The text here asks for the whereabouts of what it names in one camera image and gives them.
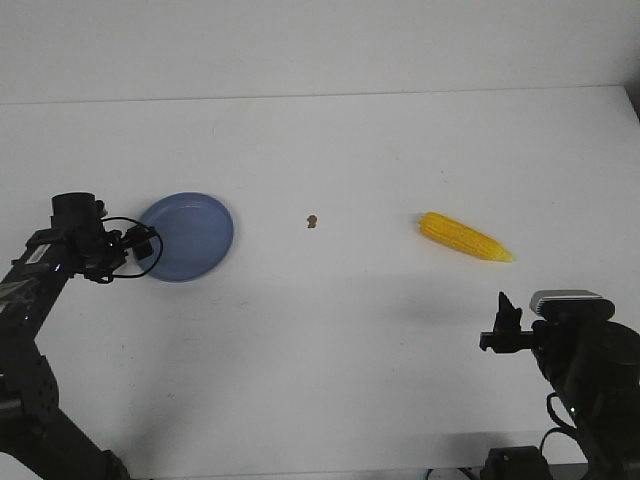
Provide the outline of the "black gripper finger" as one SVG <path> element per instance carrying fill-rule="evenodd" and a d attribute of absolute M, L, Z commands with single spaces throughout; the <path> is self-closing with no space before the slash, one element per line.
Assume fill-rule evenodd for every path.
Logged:
<path fill-rule="evenodd" d="M 521 331 L 522 309 L 516 308 L 504 292 L 498 294 L 498 310 L 495 315 L 493 332 L 495 334 L 516 333 Z"/>

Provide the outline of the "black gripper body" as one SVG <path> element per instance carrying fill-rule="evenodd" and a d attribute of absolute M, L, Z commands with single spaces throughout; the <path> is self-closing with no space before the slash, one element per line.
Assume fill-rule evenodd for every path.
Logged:
<path fill-rule="evenodd" d="M 479 347 L 483 351 L 493 350 L 496 354 L 511 354 L 521 350 L 531 350 L 537 345 L 532 331 L 482 332 Z"/>
<path fill-rule="evenodd" d="M 145 259 L 154 252 L 151 240 L 156 235 L 154 227 L 135 225 L 125 232 L 120 243 L 123 249 L 131 250 L 136 259 Z"/>

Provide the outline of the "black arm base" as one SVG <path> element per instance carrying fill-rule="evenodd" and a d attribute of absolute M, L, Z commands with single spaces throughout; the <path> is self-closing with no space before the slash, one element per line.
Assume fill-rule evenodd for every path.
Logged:
<path fill-rule="evenodd" d="M 535 446 L 493 448 L 480 471 L 482 480 L 551 480 L 549 464 Z"/>

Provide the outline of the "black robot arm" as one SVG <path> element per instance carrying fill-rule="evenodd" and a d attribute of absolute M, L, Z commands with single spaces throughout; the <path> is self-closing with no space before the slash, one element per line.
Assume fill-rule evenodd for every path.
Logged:
<path fill-rule="evenodd" d="M 127 479 L 122 460 L 100 449 L 59 406 L 57 380 L 36 337 L 68 280 L 117 278 L 129 254 L 161 257 L 160 235 L 134 221 L 108 231 L 103 201 L 72 192 L 52 198 L 51 225 L 35 232 L 1 281 L 1 451 L 42 479 Z"/>
<path fill-rule="evenodd" d="M 521 327 L 522 311 L 498 296 L 491 331 L 482 350 L 513 354 L 528 350 L 551 399 L 559 399 L 570 423 L 558 431 L 583 452 L 589 479 L 639 476 L 639 334 L 614 321 L 614 304 L 587 290 L 541 290 L 530 302 L 538 318 Z"/>

